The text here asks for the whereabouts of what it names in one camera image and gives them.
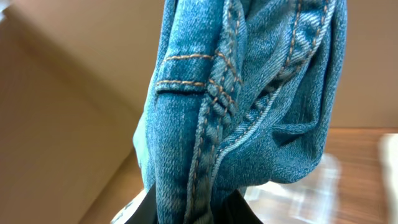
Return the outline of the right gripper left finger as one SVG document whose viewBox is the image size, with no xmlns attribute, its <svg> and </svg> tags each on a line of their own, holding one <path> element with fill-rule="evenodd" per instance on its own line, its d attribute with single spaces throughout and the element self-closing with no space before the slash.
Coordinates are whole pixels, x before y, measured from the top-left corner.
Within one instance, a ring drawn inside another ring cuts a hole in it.
<svg viewBox="0 0 398 224">
<path fill-rule="evenodd" d="M 128 205 L 126 205 L 126 216 L 128 219 L 125 224 L 156 224 L 157 205 L 156 187 L 152 185 L 150 190 L 140 192 Z"/>
</svg>

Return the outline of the blue denim jeans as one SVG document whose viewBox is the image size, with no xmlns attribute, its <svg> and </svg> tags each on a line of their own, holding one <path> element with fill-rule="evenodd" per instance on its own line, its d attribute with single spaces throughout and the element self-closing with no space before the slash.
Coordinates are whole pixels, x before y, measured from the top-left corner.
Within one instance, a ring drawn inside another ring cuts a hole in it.
<svg viewBox="0 0 398 224">
<path fill-rule="evenodd" d="M 166 0 L 133 136 L 159 223 L 214 223 L 233 191 L 316 168 L 346 27 L 339 0 Z"/>
</svg>

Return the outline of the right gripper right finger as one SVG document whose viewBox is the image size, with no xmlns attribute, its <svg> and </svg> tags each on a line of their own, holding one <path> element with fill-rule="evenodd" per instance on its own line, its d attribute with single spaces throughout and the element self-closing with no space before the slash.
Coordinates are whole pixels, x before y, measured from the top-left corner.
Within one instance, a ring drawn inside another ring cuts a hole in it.
<svg viewBox="0 0 398 224">
<path fill-rule="evenodd" d="M 238 190 L 226 197 L 217 214 L 217 224 L 262 224 Z"/>
</svg>

